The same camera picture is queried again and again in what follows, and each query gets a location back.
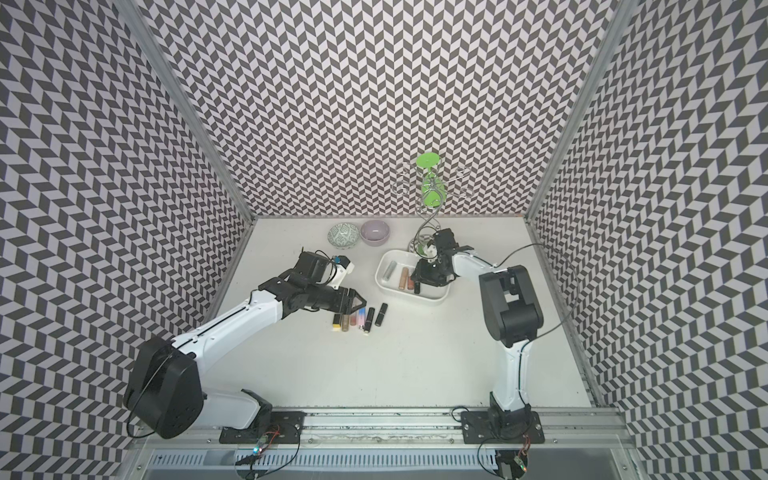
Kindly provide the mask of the peach lipstick tube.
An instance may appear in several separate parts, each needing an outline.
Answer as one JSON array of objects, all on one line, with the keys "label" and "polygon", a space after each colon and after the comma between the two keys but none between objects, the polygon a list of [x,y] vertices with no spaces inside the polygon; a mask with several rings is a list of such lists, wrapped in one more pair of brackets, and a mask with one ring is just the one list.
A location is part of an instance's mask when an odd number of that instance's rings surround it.
[{"label": "peach lipstick tube", "polygon": [[398,288],[401,291],[405,291],[408,289],[409,284],[409,269],[407,267],[403,267],[399,279]]}]

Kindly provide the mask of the black lipstick short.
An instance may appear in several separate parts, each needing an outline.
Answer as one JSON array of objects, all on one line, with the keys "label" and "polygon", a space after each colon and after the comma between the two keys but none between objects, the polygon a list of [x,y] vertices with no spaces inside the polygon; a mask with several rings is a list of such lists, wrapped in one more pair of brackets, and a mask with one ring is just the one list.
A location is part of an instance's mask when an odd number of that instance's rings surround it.
[{"label": "black lipstick short", "polygon": [[381,308],[378,311],[377,317],[375,319],[375,325],[377,327],[380,327],[383,324],[383,321],[384,321],[385,315],[387,313],[387,310],[388,310],[388,304],[387,303],[383,303],[381,305]]}]

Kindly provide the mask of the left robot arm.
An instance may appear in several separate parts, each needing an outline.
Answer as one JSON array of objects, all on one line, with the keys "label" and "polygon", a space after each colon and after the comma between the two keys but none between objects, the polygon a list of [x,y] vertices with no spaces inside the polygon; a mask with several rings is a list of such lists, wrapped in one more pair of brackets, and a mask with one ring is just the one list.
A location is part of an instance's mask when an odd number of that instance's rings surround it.
[{"label": "left robot arm", "polygon": [[296,311],[350,315],[367,306],[356,290],[313,282],[291,269],[252,290],[225,314],[171,340],[145,341],[129,375],[123,403],[163,439],[188,429],[245,430],[269,423],[271,404],[243,388],[227,393],[205,385],[203,376],[230,351]]}]

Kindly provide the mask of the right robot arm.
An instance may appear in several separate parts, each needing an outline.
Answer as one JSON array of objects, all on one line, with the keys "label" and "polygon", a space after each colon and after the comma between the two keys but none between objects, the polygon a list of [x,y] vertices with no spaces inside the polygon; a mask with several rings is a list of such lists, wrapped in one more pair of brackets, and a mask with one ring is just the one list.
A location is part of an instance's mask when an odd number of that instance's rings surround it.
[{"label": "right robot arm", "polygon": [[544,324],[526,267],[503,269],[468,250],[433,260],[420,259],[411,278],[416,284],[432,287],[447,286],[458,278],[478,284],[486,329],[502,351],[499,374],[490,392],[488,418],[496,428],[523,422],[530,412],[526,381],[530,349]]}]

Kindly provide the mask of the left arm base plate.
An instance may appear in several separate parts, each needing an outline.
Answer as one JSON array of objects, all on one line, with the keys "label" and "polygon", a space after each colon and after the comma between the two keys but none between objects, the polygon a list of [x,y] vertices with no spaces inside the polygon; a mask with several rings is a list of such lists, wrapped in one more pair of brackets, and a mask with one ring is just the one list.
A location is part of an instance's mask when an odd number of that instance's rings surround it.
[{"label": "left arm base plate", "polygon": [[273,411],[268,417],[259,415],[249,427],[235,429],[224,427],[219,436],[220,444],[255,445],[272,441],[275,445],[298,444],[304,428],[306,413],[298,410]]}]

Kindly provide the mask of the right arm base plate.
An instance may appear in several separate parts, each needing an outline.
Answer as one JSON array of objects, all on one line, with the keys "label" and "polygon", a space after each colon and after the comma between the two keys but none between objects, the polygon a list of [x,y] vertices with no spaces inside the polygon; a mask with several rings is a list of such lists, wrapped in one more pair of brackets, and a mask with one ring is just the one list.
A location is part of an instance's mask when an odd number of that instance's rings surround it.
[{"label": "right arm base plate", "polygon": [[500,418],[491,418],[487,410],[463,411],[460,423],[463,441],[467,445],[483,442],[522,444],[525,440],[537,445],[546,441],[540,417],[533,410],[506,412]]}]

